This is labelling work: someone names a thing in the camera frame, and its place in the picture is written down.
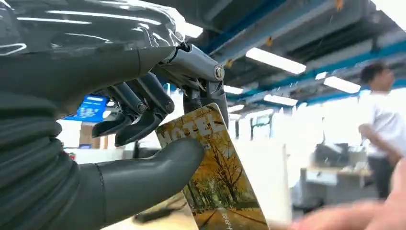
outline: human hand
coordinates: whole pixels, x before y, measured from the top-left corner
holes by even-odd
[[[385,202],[365,201],[316,211],[293,224],[290,230],[405,230],[406,161],[393,176],[393,190]]]

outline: monitor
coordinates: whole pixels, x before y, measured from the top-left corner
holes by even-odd
[[[75,115],[67,116],[64,120],[97,123],[103,121],[107,99],[104,97],[86,95]]]

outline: black robotic arm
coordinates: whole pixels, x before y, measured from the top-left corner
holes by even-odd
[[[148,159],[77,165],[56,139],[56,120],[73,114],[90,92],[118,102],[116,120],[93,131],[95,137],[115,133],[117,146],[145,137],[173,111],[155,74],[184,91],[185,112],[216,102],[228,118],[223,69],[179,39],[168,11],[101,2],[0,2],[0,25],[12,32],[0,39],[2,230],[100,229],[176,194],[200,165],[203,148],[193,139]],[[134,28],[137,36],[127,30]],[[72,35],[109,42],[72,41]]]

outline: office desk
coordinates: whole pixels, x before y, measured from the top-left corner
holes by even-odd
[[[314,197],[327,205],[349,203],[377,197],[374,186],[366,186],[371,176],[369,170],[344,171],[340,168],[310,166],[301,169],[301,199]]]
[[[102,230],[199,230],[192,212],[188,206],[179,212],[174,212],[167,218],[162,218],[148,224],[139,224],[133,218],[108,226]],[[287,230],[285,225],[269,222],[270,230]]]
[[[351,176],[360,178],[360,187],[365,186],[365,179],[371,176],[371,171],[362,170],[343,170],[342,168],[332,167],[306,167],[302,168],[305,171],[306,181],[315,184],[325,184],[336,186],[339,178],[342,176]]]

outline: white shirt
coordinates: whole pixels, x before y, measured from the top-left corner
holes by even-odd
[[[370,125],[389,144],[406,156],[406,123],[400,113],[403,106],[399,97],[387,93],[372,92],[360,99],[361,124]],[[384,158],[387,153],[366,140],[367,155]]]

